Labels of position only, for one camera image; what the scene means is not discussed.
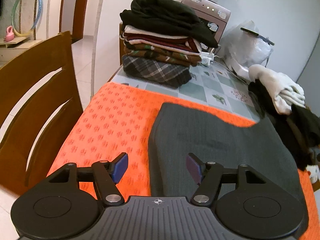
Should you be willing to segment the dark grey trousers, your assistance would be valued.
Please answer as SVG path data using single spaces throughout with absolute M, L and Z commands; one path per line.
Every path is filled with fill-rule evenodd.
M 164 103 L 148 142 L 151 194 L 184 196 L 198 185 L 186 166 L 189 153 L 224 168 L 211 208 L 232 232 L 250 239 L 299 238 L 308 211 L 296 162 L 271 121 L 244 128 L 218 117 Z

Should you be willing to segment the orange patterned table mat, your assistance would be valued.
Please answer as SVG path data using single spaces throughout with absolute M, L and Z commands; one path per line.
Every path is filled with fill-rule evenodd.
M 108 208 L 96 232 L 84 239 L 230 239 L 212 210 L 196 207 L 184 196 L 151 194 L 148 142 L 153 123 L 164 103 L 212 114 L 236 127 L 248 128 L 252 120 L 183 99 L 139 88 L 107 83 L 95 94 L 61 147 L 52 169 L 75 162 L 91 166 L 112 160 L 121 152 L 129 165 L 118 189 L 128 204 Z M 319 239 L 319 218 L 307 172 L 298 170 L 308 211 L 308 227 L 297 239 Z

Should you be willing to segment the wooden chair left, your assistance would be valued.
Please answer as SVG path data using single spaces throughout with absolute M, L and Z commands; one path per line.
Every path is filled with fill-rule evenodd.
M 1 122 L 33 85 L 54 75 L 19 109 L 1 140 L 1 187 L 18 196 L 43 180 L 83 113 L 68 31 L 1 68 Z

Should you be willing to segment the checkered tablecloth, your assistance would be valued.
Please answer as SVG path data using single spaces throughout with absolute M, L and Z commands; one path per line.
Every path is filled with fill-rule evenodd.
M 256 122 L 260 120 L 249 96 L 248 85 L 232 74 L 224 63 L 213 61 L 210 66 L 200 64 L 192 67 L 190 74 L 188 83 L 171 88 L 131 77 L 121 67 L 111 81 L 216 107 Z

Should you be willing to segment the black garment right pile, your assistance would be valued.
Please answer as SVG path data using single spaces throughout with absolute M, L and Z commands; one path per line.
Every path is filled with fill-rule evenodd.
M 261 118 L 270 119 L 297 167 L 303 171 L 308 165 L 319 165 L 319 117 L 296 105 L 289 115 L 277 113 L 267 89 L 259 80 L 251 82 L 248 91 L 255 110 Z

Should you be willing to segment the grey plaid folded garment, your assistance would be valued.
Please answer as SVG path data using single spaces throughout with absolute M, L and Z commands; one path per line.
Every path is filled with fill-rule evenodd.
M 189 68 L 185 66 L 129 55 L 122 57 L 122 63 L 127 75 L 174 88 L 181 87 L 192 79 Z

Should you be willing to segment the white spotted cushion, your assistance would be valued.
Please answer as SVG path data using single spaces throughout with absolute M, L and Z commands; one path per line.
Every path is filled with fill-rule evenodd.
M 306 167 L 306 170 L 309 174 L 309 178 L 312 184 L 315 184 L 317 181 L 319 181 L 320 171 L 318 165 L 308 165 Z

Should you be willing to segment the cream white sweater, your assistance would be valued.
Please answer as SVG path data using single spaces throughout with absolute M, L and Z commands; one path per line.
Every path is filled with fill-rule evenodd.
M 248 75 L 251 81 L 259 80 L 266 88 L 278 114 L 289 115 L 292 105 L 305 108 L 303 88 L 286 74 L 254 64 L 249 67 Z

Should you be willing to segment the white power strip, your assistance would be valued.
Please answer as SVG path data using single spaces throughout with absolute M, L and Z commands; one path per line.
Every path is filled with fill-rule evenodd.
M 214 61 L 216 55 L 212 52 L 202 52 L 201 55 L 201 64 L 209 67 L 211 63 Z

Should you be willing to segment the brown patterned folded garment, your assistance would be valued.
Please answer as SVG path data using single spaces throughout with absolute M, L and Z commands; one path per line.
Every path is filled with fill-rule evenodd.
M 124 41 L 124 53 L 132 57 L 142 57 L 149 60 L 156 60 L 170 64 L 177 64 L 185 67 L 195 67 L 202 61 L 199 55 L 185 55 L 175 51 L 169 51 L 149 44 L 130 44 Z

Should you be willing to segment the white plastic bag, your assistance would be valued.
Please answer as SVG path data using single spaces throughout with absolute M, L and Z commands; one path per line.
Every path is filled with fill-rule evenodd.
M 223 35 L 218 55 L 233 74 L 249 81 L 249 67 L 267 63 L 273 46 L 274 42 L 262 36 L 253 21 L 245 21 Z

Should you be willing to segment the maroon white folded garment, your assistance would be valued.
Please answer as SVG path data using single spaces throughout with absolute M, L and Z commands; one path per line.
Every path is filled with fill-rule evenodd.
M 187 36 L 170 36 L 137 29 L 131 25 L 124 28 L 122 37 L 129 44 L 148 44 L 165 50 L 186 55 L 199 56 L 202 52 L 200 42 Z

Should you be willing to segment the white side cabinet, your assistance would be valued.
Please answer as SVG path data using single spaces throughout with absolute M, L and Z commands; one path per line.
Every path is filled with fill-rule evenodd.
M 40 42 L 42 40 L 32 40 L 30 37 L 15 37 L 10 42 L 6 42 L 1 38 L 0 67 L 2 68 L 9 61 Z

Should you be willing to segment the pink water dispenser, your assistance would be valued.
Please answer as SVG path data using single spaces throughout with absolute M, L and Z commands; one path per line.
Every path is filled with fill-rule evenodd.
M 220 42 L 231 11 L 211 0 L 181 0 L 181 2 L 195 10 L 196 15 L 215 35 L 216 41 Z

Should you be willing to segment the pink kettlebell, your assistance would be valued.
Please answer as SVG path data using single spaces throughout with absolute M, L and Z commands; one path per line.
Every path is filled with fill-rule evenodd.
M 15 34 L 14 34 L 14 31 L 13 31 L 13 26 L 10 25 L 10 26 L 8 26 L 7 29 L 6 29 L 6 35 L 5 35 L 4 41 L 5 41 L 5 42 L 10 42 L 10 41 L 12 41 L 14 38 L 15 38 Z

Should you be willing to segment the black folded garment top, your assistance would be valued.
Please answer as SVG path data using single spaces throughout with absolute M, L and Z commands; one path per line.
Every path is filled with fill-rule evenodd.
M 195 11 L 175 0 L 133 0 L 123 10 L 124 25 L 169 36 L 187 36 L 209 48 L 217 48 L 215 35 L 201 22 Z

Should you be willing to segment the colourful hula hoop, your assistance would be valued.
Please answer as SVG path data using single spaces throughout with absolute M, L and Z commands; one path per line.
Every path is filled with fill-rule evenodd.
M 15 36 L 34 35 L 42 11 L 42 0 L 16 0 L 11 11 L 11 26 Z

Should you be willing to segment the brown door frame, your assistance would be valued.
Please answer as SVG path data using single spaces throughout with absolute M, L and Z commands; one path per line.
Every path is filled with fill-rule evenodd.
M 84 36 L 85 13 L 88 0 L 61 0 L 59 32 L 69 31 L 72 43 Z

